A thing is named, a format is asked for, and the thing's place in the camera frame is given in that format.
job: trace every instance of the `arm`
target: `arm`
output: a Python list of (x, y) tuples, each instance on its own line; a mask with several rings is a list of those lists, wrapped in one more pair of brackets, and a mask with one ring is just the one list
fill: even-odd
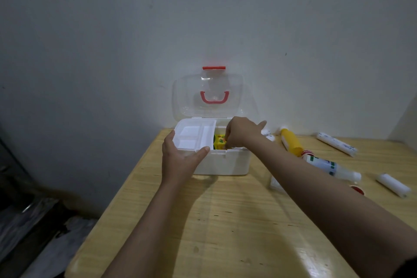
[(370, 199), (260, 134), (266, 122), (235, 117), (227, 147), (244, 146), (361, 277), (390, 277), (417, 255), (417, 232)]
[(210, 148), (182, 156), (172, 139), (172, 131), (162, 145), (162, 182), (145, 213), (103, 274), (103, 278), (144, 278), (154, 273), (161, 238), (172, 204), (181, 186), (192, 176)]

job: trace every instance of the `transparent lid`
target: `transparent lid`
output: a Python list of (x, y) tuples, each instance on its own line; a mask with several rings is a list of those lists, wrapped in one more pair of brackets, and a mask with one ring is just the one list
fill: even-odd
[(245, 117), (256, 105), (239, 74), (228, 74), (225, 67), (203, 67), (200, 74), (174, 81), (173, 112), (176, 120), (191, 117)]

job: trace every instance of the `right hand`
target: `right hand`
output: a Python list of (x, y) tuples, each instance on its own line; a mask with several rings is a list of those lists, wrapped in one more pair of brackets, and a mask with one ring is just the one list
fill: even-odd
[(227, 124), (226, 149), (232, 147), (246, 147), (247, 142), (253, 137), (261, 136), (261, 131), (265, 127), (266, 121), (255, 124), (248, 118), (233, 117)]

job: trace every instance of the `white wall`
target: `white wall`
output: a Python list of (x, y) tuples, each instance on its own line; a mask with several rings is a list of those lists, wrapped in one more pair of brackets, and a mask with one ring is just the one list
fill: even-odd
[(174, 79), (226, 65), (271, 128), (387, 138), (416, 94), (415, 0), (1, 0), (0, 124), (41, 184), (101, 212)]
[(410, 102), (389, 139), (404, 142), (417, 151), (417, 95)]

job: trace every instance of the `yellow tube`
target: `yellow tube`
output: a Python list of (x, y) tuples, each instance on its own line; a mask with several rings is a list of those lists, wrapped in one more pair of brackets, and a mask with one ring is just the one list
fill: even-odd
[(300, 157), (301, 153), (304, 151), (304, 148), (301, 146), (295, 134), (289, 131), (286, 127), (280, 127), (279, 131), (281, 132), (281, 141), (287, 151), (294, 154), (295, 156)]

